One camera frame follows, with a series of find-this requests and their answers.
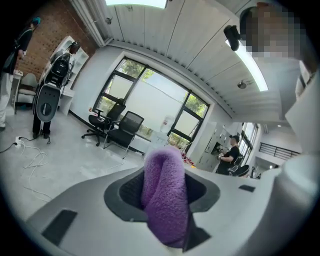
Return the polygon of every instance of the white pants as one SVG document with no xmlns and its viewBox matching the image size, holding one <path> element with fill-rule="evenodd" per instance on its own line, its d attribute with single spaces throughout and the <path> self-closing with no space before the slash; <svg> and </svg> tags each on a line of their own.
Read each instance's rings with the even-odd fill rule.
<svg viewBox="0 0 320 256">
<path fill-rule="evenodd" d="M 0 127 L 5 127 L 6 107 L 9 102 L 13 76 L 2 72 L 0 81 Z"/>
</svg>

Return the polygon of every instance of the purple towel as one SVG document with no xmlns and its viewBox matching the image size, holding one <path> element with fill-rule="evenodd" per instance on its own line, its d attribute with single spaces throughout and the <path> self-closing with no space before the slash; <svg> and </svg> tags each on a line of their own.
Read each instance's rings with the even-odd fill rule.
<svg viewBox="0 0 320 256">
<path fill-rule="evenodd" d="M 167 146 L 147 157 L 141 203 L 153 234 L 167 246 L 182 248 L 189 207 L 184 164 L 177 148 Z"/>
</svg>

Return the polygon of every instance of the brick wall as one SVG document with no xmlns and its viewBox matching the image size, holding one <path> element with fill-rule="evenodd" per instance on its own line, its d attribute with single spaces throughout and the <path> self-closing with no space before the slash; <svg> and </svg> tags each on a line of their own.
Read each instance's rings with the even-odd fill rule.
<svg viewBox="0 0 320 256">
<path fill-rule="evenodd" d="M 96 42 L 68 0 L 47 1 L 34 13 L 35 16 L 41 18 L 41 24 L 33 32 L 26 56 L 17 60 L 15 67 L 23 75 L 33 73 L 39 80 L 51 54 L 66 36 L 79 41 L 89 58 L 95 53 Z"/>
</svg>

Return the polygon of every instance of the teal hair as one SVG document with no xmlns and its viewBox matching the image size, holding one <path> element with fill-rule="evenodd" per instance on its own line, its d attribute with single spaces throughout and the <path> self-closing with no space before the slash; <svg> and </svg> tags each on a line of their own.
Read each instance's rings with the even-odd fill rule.
<svg viewBox="0 0 320 256">
<path fill-rule="evenodd" d="M 38 26 L 41 23 L 41 18 L 39 16 L 34 17 L 31 22 L 31 24 L 33 24 L 35 27 Z"/>
</svg>

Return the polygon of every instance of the woman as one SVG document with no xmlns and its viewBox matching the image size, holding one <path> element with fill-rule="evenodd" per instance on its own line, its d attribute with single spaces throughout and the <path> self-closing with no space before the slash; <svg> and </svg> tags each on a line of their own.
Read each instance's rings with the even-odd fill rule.
<svg viewBox="0 0 320 256">
<path fill-rule="evenodd" d="M 17 58 L 22 60 L 26 55 L 33 31 L 39 26 L 40 23 L 41 19 L 39 17 L 32 19 L 30 24 L 20 33 L 17 39 L 14 40 L 11 54 L 8 56 L 4 66 L 2 67 L 0 91 L 0 132 L 6 128 L 6 107 L 10 98 L 13 74 Z"/>
</svg>

